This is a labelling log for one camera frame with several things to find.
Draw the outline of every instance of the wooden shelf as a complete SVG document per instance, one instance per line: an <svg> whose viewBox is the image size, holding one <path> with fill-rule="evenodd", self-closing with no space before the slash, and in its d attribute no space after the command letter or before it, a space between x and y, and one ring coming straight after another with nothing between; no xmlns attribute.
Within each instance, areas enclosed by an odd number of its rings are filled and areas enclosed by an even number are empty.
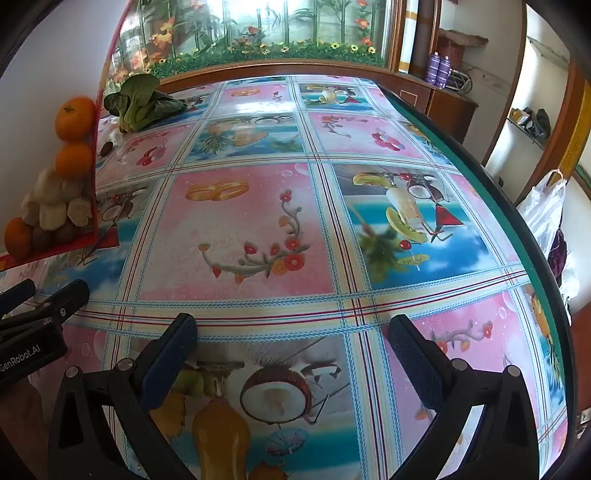
<svg viewBox="0 0 591 480"><path fill-rule="evenodd" d="M539 138L532 137L531 134L525 128L523 128L521 125L518 125L512 118L507 118L507 121L510 124L515 125L524 135L526 135L533 143L535 143L542 150L545 148L545 143L548 141L547 138L545 138L542 142L542 140L540 140Z"/></svg>

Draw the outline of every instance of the leafy green vegetable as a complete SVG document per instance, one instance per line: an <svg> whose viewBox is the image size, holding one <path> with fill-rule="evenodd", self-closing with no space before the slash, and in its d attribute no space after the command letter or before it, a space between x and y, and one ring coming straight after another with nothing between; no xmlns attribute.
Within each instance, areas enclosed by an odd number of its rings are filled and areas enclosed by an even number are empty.
<svg viewBox="0 0 591 480"><path fill-rule="evenodd" d="M111 93L103 102L105 109L119 117L125 132L139 132L149 124L162 120L185 108L185 103L156 90L160 80L149 73L129 77L121 91Z"/></svg>

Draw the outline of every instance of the fruit pile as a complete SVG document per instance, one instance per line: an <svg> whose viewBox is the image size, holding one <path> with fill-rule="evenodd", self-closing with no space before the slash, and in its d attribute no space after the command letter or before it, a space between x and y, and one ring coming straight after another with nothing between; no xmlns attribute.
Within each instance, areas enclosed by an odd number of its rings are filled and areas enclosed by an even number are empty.
<svg viewBox="0 0 591 480"><path fill-rule="evenodd" d="M53 167L37 177L21 204L21 216L4 230L6 250L15 260L54 244L68 244L92 226L92 172L94 155L87 137L95 125L95 103L87 97L66 102L56 115L57 136L66 142Z"/></svg>

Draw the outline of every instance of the painted flowers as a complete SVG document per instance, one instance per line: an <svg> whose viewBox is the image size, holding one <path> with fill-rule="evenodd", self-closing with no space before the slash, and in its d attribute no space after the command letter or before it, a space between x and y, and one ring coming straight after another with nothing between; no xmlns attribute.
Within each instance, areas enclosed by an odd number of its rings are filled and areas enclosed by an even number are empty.
<svg viewBox="0 0 591 480"><path fill-rule="evenodd" d="M209 258L207 251L210 249L210 244L199 245L199 251L212 269L214 277L219 278L224 272L231 273L234 274L236 284L240 284L244 279L261 272L264 272L268 278L271 274L281 276L304 267L306 258L303 252L308 250L309 246L301 243L301 225L297 217L301 207L293 209L286 205L291 202L291 196L291 190L285 190L279 195L281 209L285 215L279 217L278 223L281 228L288 228L287 237L283 245L273 243L268 253L252 242L245 242L244 255L237 260L237 265L222 265Z"/></svg>

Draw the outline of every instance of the shelf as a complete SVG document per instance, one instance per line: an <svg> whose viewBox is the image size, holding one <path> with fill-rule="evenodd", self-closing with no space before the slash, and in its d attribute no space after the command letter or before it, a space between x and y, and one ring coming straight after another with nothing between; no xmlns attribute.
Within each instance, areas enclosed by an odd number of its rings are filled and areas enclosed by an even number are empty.
<svg viewBox="0 0 591 480"><path fill-rule="evenodd" d="M515 125L524 135L526 135L533 143L535 143L538 147L540 147L542 150L545 148L545 143L548 141L547 138L540 140L539 138L534 138L531 136L531 134L525 130L525 128L523 128L521 125L518 125L512 118L507 118L506 119L510 124Z"/></svg>
<svg viewBox="0 0 591 480"><path fill-rule="evenodd" d="M534 38L527 37L527 39L534 46L534 48L540 52L540 55L542 55L543 58L548 60L550 63L553 63L558 68L561 68L563 70L569 69L569 61L565 59L562 55L557 54L550 47L547 47L546 45L540 43Z"/></svg>

